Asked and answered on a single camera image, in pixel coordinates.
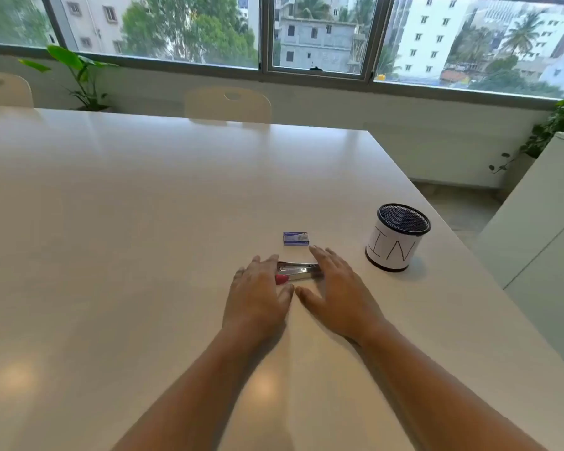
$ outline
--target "left hand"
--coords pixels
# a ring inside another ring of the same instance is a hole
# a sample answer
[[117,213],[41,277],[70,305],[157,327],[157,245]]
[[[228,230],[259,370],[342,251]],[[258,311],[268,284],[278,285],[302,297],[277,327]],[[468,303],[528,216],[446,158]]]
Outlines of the left hand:
[[240,332],[250,343],[260,344],[282,328],[295,288],[286,284],[276,292],[278,255],[265,261],[253,258],[234,274],[224,310],[223,329]]

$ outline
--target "chair backrest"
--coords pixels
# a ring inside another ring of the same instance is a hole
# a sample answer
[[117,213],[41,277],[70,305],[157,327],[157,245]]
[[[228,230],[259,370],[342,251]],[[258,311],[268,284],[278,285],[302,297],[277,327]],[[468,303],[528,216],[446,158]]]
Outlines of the chair backrest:
[[0,106],[33,107],[29,83],[18,75],[0,73]]
[[264,95],[240,87],[200,87],[184,98],[188,118],[271,123],[272,105]]

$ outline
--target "hand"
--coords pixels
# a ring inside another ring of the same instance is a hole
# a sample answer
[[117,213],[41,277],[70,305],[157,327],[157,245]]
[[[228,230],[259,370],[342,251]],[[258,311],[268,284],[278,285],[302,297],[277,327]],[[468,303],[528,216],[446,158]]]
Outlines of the hand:
[[383,313],[359,275],[334,251],[310,246],[326,280],[326,296],[321,297],[304,287],[296,295],[324,326],[361,345],[364,337],[385,322]]
[[246,269],[236,271],[224,310],[223,329],[234,329],[255,345],[278,333],[295,288],[287,284],[277,294],[277,263],[278,255],[263,262],[256,256]]

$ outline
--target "black mesh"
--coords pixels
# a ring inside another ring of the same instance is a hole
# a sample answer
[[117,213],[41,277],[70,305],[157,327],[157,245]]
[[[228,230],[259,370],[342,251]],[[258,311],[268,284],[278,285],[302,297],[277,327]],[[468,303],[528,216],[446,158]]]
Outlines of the black mesh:
[[386,204],[378,210],[382,222],[400,233],[424,234],[430,229],[428,218],[415,209],[400,204]]

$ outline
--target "right hand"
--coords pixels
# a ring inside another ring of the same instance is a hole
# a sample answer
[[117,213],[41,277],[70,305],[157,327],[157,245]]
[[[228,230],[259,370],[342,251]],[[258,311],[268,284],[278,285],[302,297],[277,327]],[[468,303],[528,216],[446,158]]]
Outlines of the right hand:
[[318,320],[333,333],[361,345],[363,339],[385,322],[382,311],[359,275],[334,251],[316,245],[309,251],[316,258],[326,280],[326,295],[317,296],[298,286],[296,295]]

